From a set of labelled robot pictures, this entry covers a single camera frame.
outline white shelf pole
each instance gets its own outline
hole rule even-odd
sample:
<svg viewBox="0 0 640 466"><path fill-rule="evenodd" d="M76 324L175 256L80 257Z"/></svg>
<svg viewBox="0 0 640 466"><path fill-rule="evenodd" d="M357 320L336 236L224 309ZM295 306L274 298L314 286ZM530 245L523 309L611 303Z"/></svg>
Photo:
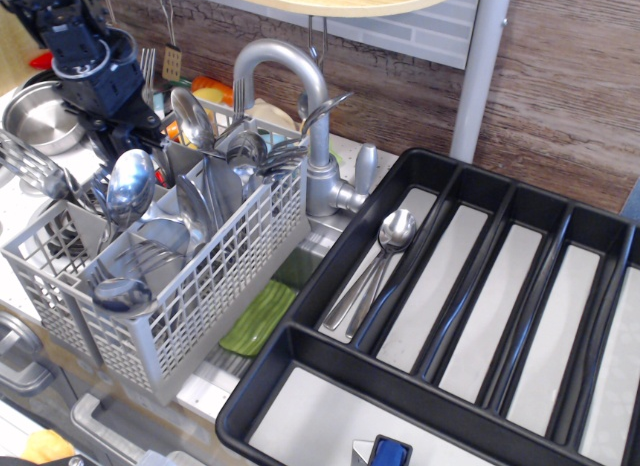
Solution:
<svg viewBox="0 0 640 466"><path fill-rule="evenodd" d="M510 0L480 0L449 156L473 162Z"/></svg>

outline spoon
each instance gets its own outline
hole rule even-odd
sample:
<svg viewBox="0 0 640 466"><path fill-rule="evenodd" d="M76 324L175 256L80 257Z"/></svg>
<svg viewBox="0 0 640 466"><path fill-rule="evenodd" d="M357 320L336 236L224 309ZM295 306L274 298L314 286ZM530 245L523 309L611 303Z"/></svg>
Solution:
<svg viewBox="0 0 640 466"><path fill-rule="evenodd" d="M336 96L335 98L327 99L320 106L318 106L316 109L311 111L309 116L307 116L302 121L302 126L300 127L300 138L304 138L306 136L307 132L309 131L311 126L313 126L316 123L316 121L324 118L327 114L331 112L332 109L336 108L340 103L342 103L347 98L353 96L353 94L354 94L353 91L349 91L347 93L343 93L339 96ZM302 142L303 140L300 138L291 138L291 139L285 139L284 141L280 141L279 143L276 143L273 146L271 151L282 149L285 146L288 146L290 144Z"/></svg>
<svg viewBox="0 0 640 466"><path fill-rule="evenodd" d="M240 131L227 148L227 164L242 181L242 202L249 197L250 180L267 158L267 145L254 131Z"/></svg>
<svg viewBox="0 0 640 466"><path fill-rule="evenodd" d="M185 256L190 261L199 248L215 234L214 220L202 194L184 174L176 177L176 193L180 216L189 231L189 245Z"/></svg>
<svg viewBox="0 0 640 466"><path fill-rule="evenodd" d="M93 290L93 301L109 313L135 318L151 312L153 294L144 281L134 278L108 278Z"/></svg>
<svg viewBox="0 0 640 466"><path fill-rule="evenodd" d="M155 183L153 162L146 152L130 149L118 158L107 188L107 211L120 231L136 221L164 219L184 224L180 216L166 213L153 200Z"/></svg>
<svg viewBox="0 0 640 466"><path fill-rule="evenodd" d="M382 278L392 255L407 249L416 233L416 220L406 209L398 209L387 216L378 230L380 253L362 273L346 294L336 303L324 319L323 325L335 330L349 310L356 311L347 328L347 338L352 338L376 298Z"/></svg>
<svg viewBox="0 0 640 466"><path fill-rule="evenodd" d="M216 142L209 116L198 99L185 88L171 91L171 106L176 113L182 144L193 144L200 151L213 152Z"/></svg>

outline gray plastic cutlery basket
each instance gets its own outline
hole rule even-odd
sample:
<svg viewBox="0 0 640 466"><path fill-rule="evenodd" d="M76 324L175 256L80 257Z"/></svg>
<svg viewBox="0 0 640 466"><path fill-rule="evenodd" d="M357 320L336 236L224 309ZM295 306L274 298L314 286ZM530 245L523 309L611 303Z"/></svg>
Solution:
<svg viewBox="0 0 640 466"><path fill-rule="evenodd" d="M218 121L232 114L206 107L215 110ZM268 132L271 141L296 134L257 120L251 125ZM200 187L202 163L187 176ZM175 188L158 204L176 212ZM104 220L60 201L2 253L57 342L95 364L104 362L123 386L166 404L304 239L305 211L306 161L282 181L259 186L186 265L173 261L146 274L142 279L155 307L137 318L94 305L96 258L117 277L124 270L118 255L135 243L153 239L171 249L185 246L188 234L179 224L136 223L96 256Z"/></svg>

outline metal pot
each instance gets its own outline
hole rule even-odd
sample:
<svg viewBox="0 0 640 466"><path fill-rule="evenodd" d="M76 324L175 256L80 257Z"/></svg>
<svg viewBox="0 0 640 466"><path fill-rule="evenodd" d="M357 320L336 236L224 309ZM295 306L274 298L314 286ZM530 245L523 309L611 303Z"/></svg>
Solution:
<svg viewBox="0 0 640 466"><path fill-rule="evenodd" d="M45 81L18 92L2 116L5 130L47 156L64 153L84 136L78 118L65 110L55 90L56 81Z"/></svg>

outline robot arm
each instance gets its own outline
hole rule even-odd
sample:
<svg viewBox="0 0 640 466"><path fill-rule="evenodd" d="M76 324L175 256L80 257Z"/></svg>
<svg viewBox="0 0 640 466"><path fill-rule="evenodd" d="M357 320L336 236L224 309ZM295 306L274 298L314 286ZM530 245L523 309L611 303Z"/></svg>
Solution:
<svg viewBox="0 0 640 466"><path fill-rule="evenodd" d="M160 120L141 97L136 43L109 27L103 0L0 0L53 54L58 92L107 163L133 148L162 148Z"/></svg>

